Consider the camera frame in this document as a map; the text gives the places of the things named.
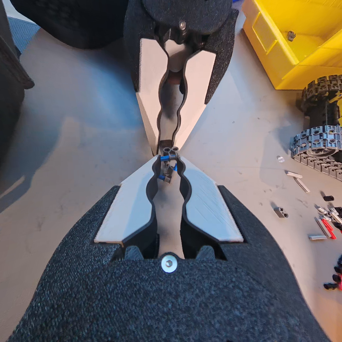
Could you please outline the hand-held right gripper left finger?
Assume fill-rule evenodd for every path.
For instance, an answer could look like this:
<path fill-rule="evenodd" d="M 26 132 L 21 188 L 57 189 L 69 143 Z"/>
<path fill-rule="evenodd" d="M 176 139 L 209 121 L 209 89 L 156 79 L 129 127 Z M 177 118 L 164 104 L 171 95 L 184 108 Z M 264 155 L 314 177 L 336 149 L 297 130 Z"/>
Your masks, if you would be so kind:
<path fill-rule="evenodd" d="M 154 156 L 119 185 L 94 243 L 137 246 L 144 257 L 155 255 L 157 219 L 153 199 L 158 192 L 160 156 Z"/>

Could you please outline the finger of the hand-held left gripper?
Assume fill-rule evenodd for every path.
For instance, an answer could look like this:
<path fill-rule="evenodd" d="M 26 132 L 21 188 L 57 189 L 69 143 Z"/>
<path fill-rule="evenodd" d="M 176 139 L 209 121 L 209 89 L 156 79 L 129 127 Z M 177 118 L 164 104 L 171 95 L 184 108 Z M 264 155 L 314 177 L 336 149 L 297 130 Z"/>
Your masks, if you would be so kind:
<path fill-rule="evenodd" d="M 183 68 L 185 95 L 177 111 L 174 146 L 181 149 L 206 108 L 206 95 L 216 54 L 201 50 L 191 55 Z"/>
<path fill-rule="evenodd" d="M 158 41 L 140 39 L 139 89 L 136 92 L 147 139 L 155 156 L 160 142 L 160 90 L 168 75 L 169 56 Z"/>

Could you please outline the grey bent beam assembly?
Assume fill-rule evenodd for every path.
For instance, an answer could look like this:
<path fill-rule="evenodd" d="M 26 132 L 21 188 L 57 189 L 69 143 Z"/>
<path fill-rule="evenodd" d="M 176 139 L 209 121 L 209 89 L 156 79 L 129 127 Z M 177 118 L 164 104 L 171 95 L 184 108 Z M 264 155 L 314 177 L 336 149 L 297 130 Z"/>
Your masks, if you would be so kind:
<path fill-rule="evenodd" d="M 174 147 L 164 147 L 163 148 L 163 155 L 160 157 L 160 160 L 162 162 L 169 162 L 173 160 L 178 160 L 178 152 L 179 148 L 174 146 Z"/>

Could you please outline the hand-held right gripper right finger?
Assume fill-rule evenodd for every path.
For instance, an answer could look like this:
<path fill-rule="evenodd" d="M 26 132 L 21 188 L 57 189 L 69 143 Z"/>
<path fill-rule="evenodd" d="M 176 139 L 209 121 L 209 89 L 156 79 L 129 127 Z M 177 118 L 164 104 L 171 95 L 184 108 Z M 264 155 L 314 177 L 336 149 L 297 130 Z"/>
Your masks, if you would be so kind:
<path fill-rule="evenodd" d="M 240 232 L 217 183 L 183 156 L 178 157 L 180 193 L 184 199 L 180 237 L 185 259 L 195 259 L 203 246 L 225 259 L 222 244 L 243 243 Z"/>

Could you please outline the yellow parts bin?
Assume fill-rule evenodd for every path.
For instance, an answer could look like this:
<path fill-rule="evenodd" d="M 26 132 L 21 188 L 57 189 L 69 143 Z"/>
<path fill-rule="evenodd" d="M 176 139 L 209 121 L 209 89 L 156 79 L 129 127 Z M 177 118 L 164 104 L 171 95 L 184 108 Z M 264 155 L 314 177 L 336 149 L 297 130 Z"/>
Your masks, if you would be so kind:
<path fill-rule="evenodd" d="M 249 0 L 242 12 L 243 30 L 275 89 L 302 90 L 341 75 L 341 1 Z M 288 31 L 296 33 L 293 42 Z"/>

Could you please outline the person's left forearm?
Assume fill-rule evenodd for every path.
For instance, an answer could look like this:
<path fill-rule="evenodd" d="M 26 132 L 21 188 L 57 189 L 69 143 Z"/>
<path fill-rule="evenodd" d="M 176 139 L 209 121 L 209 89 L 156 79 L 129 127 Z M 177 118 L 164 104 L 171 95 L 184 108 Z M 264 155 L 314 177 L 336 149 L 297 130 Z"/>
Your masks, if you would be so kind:
<path fill-rule="evenodd" d="M 15 10 L 59 41 L 99 49 L 123 36 L 128 0 L 11 0 Z"/>

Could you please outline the yellow tracked brick bulldozer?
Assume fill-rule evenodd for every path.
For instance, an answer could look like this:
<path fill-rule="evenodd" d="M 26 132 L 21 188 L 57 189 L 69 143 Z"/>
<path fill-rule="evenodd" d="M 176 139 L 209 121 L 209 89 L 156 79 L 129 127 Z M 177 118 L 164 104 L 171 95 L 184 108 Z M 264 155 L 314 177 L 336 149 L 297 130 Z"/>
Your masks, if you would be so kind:
<path fill-rule="evenodd" d="M 314 79 L 302 91 L 300 109 L 309 127 L 290 141 L 292 159 L 342 180 L 342 75 Z"/>

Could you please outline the pile of small connector pins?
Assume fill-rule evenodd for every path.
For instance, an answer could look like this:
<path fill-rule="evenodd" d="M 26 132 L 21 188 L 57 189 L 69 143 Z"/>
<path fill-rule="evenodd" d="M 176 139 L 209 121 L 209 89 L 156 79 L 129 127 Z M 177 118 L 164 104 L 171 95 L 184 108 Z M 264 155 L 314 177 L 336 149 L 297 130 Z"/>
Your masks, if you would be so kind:
<path fill-rule="evenodd" d="M 309 234 L 308 238 L 312 242 L 324 240 L 337 240 L 335 229 L 342 232 L 341 207 L 334 207 L 332 204 L 327 208 L 314 204 L 317 210 L 317 216 L 314 220 L 321 229 L 321 234 Z M 342 291 L 342 255 L 340 254 L 335 265 L 334 273 L 332 274 L 332 281 L 323 284 L 326 290 Z"/>

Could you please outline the grey fabric seat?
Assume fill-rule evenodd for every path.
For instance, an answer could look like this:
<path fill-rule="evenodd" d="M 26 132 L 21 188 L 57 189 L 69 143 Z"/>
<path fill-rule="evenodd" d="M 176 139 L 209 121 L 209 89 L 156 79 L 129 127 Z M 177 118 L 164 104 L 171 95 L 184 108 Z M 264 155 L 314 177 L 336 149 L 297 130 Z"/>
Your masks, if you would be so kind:
<path fill-rule="evenodd" d="M 35 23 L 14 17 L 8 17 L 7 19 L 16 46 L 17 55 L 20 57 L 40 27 Z"/>

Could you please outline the grey desk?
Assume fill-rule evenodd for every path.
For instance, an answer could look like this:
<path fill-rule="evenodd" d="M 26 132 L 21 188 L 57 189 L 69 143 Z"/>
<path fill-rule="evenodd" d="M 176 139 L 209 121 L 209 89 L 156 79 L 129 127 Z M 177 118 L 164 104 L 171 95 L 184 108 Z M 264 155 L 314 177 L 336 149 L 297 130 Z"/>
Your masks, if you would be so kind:
<path fill-rule="evenodd" d="M 341 291 L 329 291 L 341 254 L 321 234 L 314 204 L 341 182 L 291 159 L 303 128 L 301 91 L 275 90 L 250 45 L 239 13 L 229 68 L 182 147 L 182 156 L 224 185 L 269 230 L 291 265 L 317 321 L 341 341 Z M 40 277 L 72 226 L 114 185 L 151 157 L 122 41 L 100 50 L 71 48 L 43 29 L 20 61 L 35 82 L 25 91 L 1 169 L 1 341 L 28 307 Z M 277 156 L 285 159 L 284 163 Z M 305 193 L 285 171 L 303 176 Z M 274 212 L 283 207 L 282 219 Z"/>

